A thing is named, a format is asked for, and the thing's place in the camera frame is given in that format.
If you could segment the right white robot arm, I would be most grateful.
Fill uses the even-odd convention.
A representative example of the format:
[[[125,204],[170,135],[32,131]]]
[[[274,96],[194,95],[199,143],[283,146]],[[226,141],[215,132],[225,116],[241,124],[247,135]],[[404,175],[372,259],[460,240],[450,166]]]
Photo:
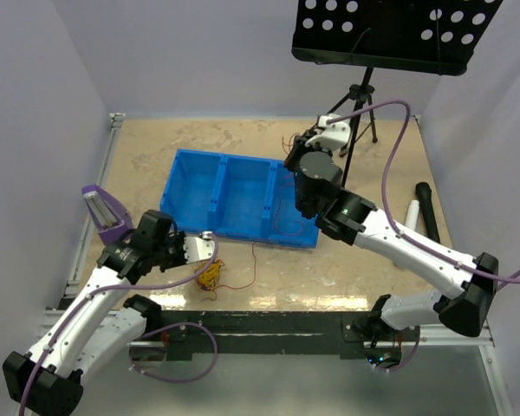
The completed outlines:
[[[379,254],[432,285],[415,296],[381,296],[367,319],[367,334],[386,341],[399,330],[441,323],[480,335],[497,291],[498,260],[451,250],[396,223],[374,203],[341,186],[332,152],[296,136],[285,168],[295,178],[296,209],[327,237]]]

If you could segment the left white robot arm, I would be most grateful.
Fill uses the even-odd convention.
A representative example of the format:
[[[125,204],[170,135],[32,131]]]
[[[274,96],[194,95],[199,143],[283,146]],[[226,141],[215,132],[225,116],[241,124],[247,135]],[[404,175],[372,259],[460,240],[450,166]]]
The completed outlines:
[[[102,322],[150,271],[187,264],[192,258],[189,242],[172,216],[149,210],[135,229],[104,247],[86,285],[52,328],[25,353],[12,352],[3,362],[18,414],[70,415],[91,370],[127,342],[160,334],[162,319],[150,305],[129,306],[114,323]]]

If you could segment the blue three-compartment plastic bin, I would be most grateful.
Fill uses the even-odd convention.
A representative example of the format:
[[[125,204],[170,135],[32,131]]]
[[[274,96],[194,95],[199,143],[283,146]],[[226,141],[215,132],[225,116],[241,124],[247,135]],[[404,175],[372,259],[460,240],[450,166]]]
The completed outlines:
[[[295,183],[279,159],[179,149],[159,208],[187,232],[303,249],[319,230],[295,207]]]

